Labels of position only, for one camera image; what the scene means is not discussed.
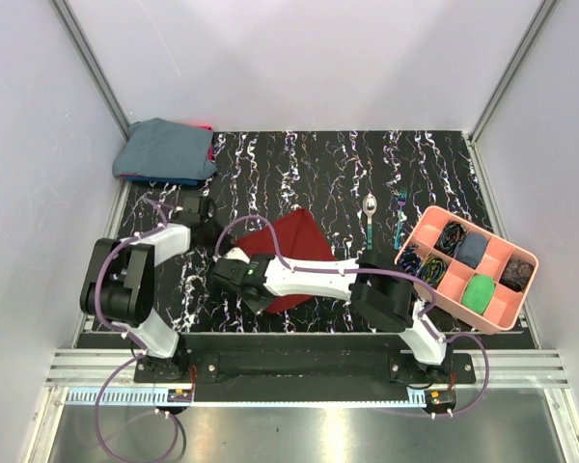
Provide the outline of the dark red cloth napkin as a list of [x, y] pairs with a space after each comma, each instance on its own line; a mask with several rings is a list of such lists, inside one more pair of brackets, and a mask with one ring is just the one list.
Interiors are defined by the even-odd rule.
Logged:
[[[272, 223], [277, 233], [281, 254], [285, 258], [334, 261], [325, 236], [310, 211], [300, 208]], [[268, 229], [240, 237], [235, 245], [247, 257], [274, 253], [273, 239]]]

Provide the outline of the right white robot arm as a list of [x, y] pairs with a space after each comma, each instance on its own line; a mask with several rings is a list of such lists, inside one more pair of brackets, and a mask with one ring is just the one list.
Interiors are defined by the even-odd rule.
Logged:
[[454, 369], [442, 334], [423, 313], [419, 279], [374, 252], [348, 260], [301, 260], [237, 248], [212, 266], [214, 286], [239, 296], [255, 314], [294, 295], [347, 302], [376, 330], [395, 333], [411, 350], [422, 376], [440, 382]]

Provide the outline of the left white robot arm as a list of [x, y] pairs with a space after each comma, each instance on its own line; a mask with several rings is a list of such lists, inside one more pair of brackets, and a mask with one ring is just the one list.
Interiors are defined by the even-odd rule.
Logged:
[[157, 228], [126, 239], [99, 239], [79, 296], [82, 313], [140, 347], [139, 366], [170, 382], [189, 375], [184, 339], [153, 308], [155, 268], [194, 248], [212, 248], [223, 231], [216, 204], [190, 195], [173, 206], [144, 197], [158, 213]]

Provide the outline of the folded pink cloth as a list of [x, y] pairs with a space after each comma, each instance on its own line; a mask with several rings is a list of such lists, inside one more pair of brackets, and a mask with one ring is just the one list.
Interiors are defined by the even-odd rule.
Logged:
[[213, 145], [214, 145], [213, 127], [209, 124], [203, 124], [203, 123], [190, 123], [188, 126], [195, 130], [198, 141], [205, 148], [207, 160], [212, 162], [213, 158], [214, 158], [214, 154], [213, 154]]

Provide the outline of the folded grey-blue cloth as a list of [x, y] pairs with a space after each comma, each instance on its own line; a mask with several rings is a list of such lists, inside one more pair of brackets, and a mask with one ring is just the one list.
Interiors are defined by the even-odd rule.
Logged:
[[154, 118], [134, 123], [128, 141], [112, 166], [114, 177], [190, 178], [206, 180], [217, 172], [188, 124]]

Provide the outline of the blue dotted rolled sock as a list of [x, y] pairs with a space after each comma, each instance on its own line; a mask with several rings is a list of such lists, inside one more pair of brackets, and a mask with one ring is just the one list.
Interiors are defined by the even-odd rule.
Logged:
[[417, 245], [408, 245], [399, 255], [398, 266], [407, 274], [416, 276], [422, 265]]

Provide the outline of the yellow blue rolled sock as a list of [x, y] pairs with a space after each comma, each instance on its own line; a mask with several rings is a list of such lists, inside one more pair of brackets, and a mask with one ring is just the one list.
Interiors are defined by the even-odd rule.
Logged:
[[438, 256], [430, 255], [417, 274], [418, 278], [433, 288], [438, 288], [448, 269], [448, 264]]

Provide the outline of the dark patterned rolled sock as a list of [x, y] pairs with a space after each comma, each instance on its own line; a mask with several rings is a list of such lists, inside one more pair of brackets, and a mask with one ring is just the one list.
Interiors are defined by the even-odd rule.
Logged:
[[451, 221], [440, 233], [435, 244], [435, 249], [449, 257], [453, 257], [465, 235], [466, 229], [464, 226], [457, 221]]

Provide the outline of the grey-blue rolled sock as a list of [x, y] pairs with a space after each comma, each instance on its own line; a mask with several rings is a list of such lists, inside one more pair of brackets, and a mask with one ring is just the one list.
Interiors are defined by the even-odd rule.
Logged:
[[488, 245], [488, 239], [477, 232], [468, 232], [458, 246], [455, 259], [473, 269], [477, 268], [483, 259]]

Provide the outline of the green rolled sock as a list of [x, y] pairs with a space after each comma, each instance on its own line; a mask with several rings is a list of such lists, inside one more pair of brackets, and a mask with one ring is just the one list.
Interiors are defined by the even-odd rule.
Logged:
[[461, 297], [461, 305], [470, 311], [483, 315], [495, 293], [494, 280], [486, 275], [476, 274], [468, 282]]

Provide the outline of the pink divided organizer tray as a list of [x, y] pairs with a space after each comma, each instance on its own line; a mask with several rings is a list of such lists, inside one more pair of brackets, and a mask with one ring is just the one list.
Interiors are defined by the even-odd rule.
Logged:
[[538, 271], [538, 258], [439, 207], [428, 207], [396, 264], [419, 278], [419, 294], [484, 334], [511, 330]]

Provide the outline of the brown patterned rolled sock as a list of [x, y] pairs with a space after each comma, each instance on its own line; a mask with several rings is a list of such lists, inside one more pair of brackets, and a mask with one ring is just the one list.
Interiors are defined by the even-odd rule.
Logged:
[[535, 266], [522, 259], [510, 259], [500, 277], [499, 283], [508, 289], [522, 292], [527, 287], [535, 271]]

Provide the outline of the left aluminium frame post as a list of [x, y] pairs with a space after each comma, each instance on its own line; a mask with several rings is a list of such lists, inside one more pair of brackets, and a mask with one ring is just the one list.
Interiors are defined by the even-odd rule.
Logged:
[[119, 103], [109, 80], [102, 70], [97, 56], [87, 39], [83, 27], [77, 19], [70, 2], [66, 0], [49, 0], [49, 4], [58, 16], [60, 23], [65, 29], [84, 68], [89, 73], [96, 90], [109, 111], [110, 116], [123, 137], [127, 140], [129, 137], [129, 119], [125, 114], [122, 105]]

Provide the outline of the aluminium frame post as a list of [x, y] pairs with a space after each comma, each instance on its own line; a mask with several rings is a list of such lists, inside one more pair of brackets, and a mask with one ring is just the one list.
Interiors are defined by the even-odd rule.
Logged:
[[102, 70], [97, 56], [87, 39], [83, 27], [77, 19], [70, 2], [66, 0], [49, 0], [49, 4], [58, 16], [60, 23], [65, 29], [84, 68], [89, 73], [96, 90], [109, 111], [110, 116], [123, 137], [127, 140], [129, 137], [129, 119], [125, 114], [122, 105], [119, 103], [109, 80]]
[[541, 32], [559, 4], [560, 1], [558, 0], [542, 0], [539, 2], [525, 32], [515, 47], [486, 105], [482, 109], [477, 122], [468, 133], [468, 139], [471, 142], [477, 143], [481, 138], [486, 126], [495, 114], [510, 85], [522, 68]]

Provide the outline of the right aluminium frame post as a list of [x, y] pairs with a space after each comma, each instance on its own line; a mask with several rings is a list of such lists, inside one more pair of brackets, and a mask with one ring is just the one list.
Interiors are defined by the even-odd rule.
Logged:
[[468, 139], [471, 142], [477, 143], [481, 138], [486, 126], [495, 114], [510, 85], [522, 68], [541, 32], [559, 4], [560, 1], [558, 0], [542, 0], [539, 2], [525, 32], [515, 47], [486, 105], [482, 109], [477, 122], [468, 133]]

